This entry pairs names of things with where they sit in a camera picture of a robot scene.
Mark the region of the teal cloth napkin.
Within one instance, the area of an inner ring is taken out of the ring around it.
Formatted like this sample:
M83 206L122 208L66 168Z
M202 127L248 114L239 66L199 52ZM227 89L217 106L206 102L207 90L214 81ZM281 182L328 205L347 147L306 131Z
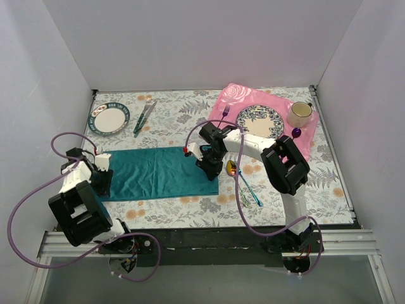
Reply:
M210 181L185 157L181 147L110 151L113 171L110 195L103 201L139 201L219 193L218 179Z

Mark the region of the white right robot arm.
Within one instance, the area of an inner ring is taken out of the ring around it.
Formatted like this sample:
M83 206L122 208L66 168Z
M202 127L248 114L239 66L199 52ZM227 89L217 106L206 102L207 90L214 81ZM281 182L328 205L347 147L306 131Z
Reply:
M187 141L185 156L194 156L196 165L209 180L218 177L227 153L247 155L263 163L270 184L280 193L285 213L285 226L275 232L258 232L249 224L247 229L265 241L267 251L302 251L309 247L309 240L317 227L316 220L308 215L306 183L310 167L294 140L289 136L278 139L246 134L236 123L227 122L220 129L214 120L198 125L204 146Z

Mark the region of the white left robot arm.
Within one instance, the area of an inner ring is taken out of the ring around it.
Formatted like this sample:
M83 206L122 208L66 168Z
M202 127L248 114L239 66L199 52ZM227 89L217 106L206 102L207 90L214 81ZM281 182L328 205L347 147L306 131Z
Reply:
M66 153L61 166L63 184L48 205L67 240L73 246L89 242L113 243L120 253L134 248L135 239L124 221L112 218L103 205L110 198L113 170L111 155L101 153L90 161L80 148Z

